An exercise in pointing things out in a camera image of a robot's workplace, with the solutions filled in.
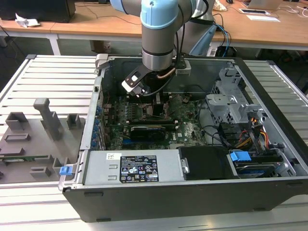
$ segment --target green circuit board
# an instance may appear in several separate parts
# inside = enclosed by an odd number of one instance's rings
[[[130,103],[126,98],[115,98],[107,105],[104,118],[108,150],[151,150],[176,149],[179,146],[206,145],[205,137],[197,121],[199,101],[190,101],[187,95],[176,94],[164,103],[164,112],[160,116],[147,114],[151,103]],[[163,141],[135,142],[130,140],[130,123],[139,126],[157,126],[161,122],[177,120],[176,129],[166,130]]]

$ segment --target white crumpled paper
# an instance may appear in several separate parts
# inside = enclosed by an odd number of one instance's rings
[[[221,2],[219,0],[215,0],[213,10],[216,10],[216,11],[227,11],[227,8],[223,4],[221,4]]]
[[[38,23],[38,21],[36,19],[26,19],[23,17],[16,15],[16,19],[15,22],[17,22],[18,25],[23,26],[25,28],[27,28],[28,26],[39,26],[40,23]]]

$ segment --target floor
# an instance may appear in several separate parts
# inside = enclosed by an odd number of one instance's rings
[[[6,48],[0,47],[0,89],[2,89],[13,76],[24,56],[18,50],[15,43],[25,55],[44,54],[52,55],[52,49],[47,39],[42,38],[12,38]],[[139,42],[111,42],[111,53],[122,55],[138,55],[141,52]],[[97,53],[91,51],[90,42],[87,40],[61,39],[60,49],[62,55],[89,55]],[[257,49],[235,48],[236,56],[246,60],[255,60]],[[273,60],[279,68],[302,89],[308,82],[308,63],[301,61],[296,52],[263,50],[260,60]]]

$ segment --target metal slotted worktable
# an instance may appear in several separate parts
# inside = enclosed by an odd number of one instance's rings
[[[0,94],[0,135],[10,112],[40,118],[33,108],[37,97],[50,98],[59,117],[79,113],[86,118],[95,79],[95,57],[46,56],[26,59]],[[292,82],[266,61],[246,61],[248,67],[308,142],[308,100]],[[248,94],[254,100],[249,89]],[[208,215],[185,218],[85,223],[58,190],[57,182],[0,185],[0,229],[6,230],[279,230],[305,231],[308,196],[291,198],[269,212]]]

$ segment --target motherboard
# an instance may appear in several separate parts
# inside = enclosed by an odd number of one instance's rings
[[[206,145],[198,126],[200,100],[189,94],[168,95],[165,103],[136,103],[129,98],[109,98],[102,121],[107,150],[176,149]]]

